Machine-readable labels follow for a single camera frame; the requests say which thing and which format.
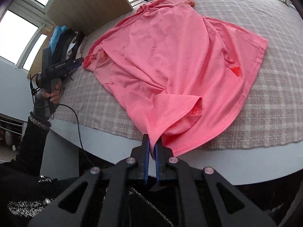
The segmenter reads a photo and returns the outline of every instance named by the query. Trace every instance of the table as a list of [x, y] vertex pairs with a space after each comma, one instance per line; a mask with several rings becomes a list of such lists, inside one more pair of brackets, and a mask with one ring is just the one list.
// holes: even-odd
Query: table
[[[77, 124], [54, 119], [51, 129], [81, 148]], [[132, 148], [141, 145], [140, 141], [83, 125], [80, 125], [80, 133], [86, 151], [114, 164], [129, 157]], [[260, 183], [303, 169], [303, 141], [269, 148], [193, 150], [178, 157], [192, 167], [213, 167], [233, 185]], [[155, 163], [151, 157], [148, 174], [155, 176]]]

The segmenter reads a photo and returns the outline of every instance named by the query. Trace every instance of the folded clothes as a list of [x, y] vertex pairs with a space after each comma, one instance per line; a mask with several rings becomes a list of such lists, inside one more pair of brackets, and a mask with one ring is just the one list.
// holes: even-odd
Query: folded clothes
[[267, 40], [199, 15], [193, 0], [143, 4], [90, 48], [93, 71], [151, 150], [161, 136], [175, 156], [224, 131], [240, 112]]

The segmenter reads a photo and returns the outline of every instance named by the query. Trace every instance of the blue cloth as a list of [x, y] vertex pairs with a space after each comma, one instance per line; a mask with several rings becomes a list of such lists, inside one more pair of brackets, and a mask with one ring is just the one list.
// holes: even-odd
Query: blue cloth
[[52, 38], [50, 39], [49, 41], [49, 47], [51, 47], [51, 52], [52, 52], [52, 55], [55, 51], [55, 48], [56, 48], [56, 45], [59, 41], [59, 37], [60, 35], [65, 32], [68, 28], [66, 26], [56, 26], [55, 30], [54, 30], [54, 33], [52, 35]]

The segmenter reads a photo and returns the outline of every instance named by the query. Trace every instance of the person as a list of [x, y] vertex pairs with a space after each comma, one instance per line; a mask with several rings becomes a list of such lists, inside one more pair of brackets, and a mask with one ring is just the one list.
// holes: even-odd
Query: person
[[[37, 96], [50, 97], [53, 104], [58, 104], [61, 85], [60, 81], [53, 93], [48, 94], [41, 90]], [[45, 141], [51, 127], [49, 117], [45, 117], [44, 108], [37, 108], [43, 106], [43, 98], [35, 98], [35, 107], [28, 117], [16, 159], [0, 164], [0, 216], [2, 225], [6, 227], [27, 226], [30, 219], [77, 180], [57, 180], [40, 175]], [[170, 189], [149, 192], [131, 188], [128, 204], [131, 226], [177, 226], [178, 214], [174, 199], [167, 199], [168, 206], [162, 205], [163, 199], [173, 197], [173, 192]]]

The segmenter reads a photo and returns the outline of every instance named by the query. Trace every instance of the checkered cloth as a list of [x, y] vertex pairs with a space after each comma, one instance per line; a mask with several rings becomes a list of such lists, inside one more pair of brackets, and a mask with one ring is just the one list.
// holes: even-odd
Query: checkered cloth
[[[303, 140], [303, 21], [297, 11], [279, 0], [195, 2], [194, 9], [199, 14], [245, 27], [269, 41], [242, 111], [228, 129], [203, 147], [256, 148]], [[104, 32], [134, 12], [92, 33], [82, 56]], [[101, 86], [93, 72], [79, 68], [72, 78], [74, 81], [65, 82], [61, 103], [75, 109], [81, 124], [130, 139], [142, 139], [126, 111]], [[75, 115], [65, 107], [59, 107], [55, 117], [76, 121]]]

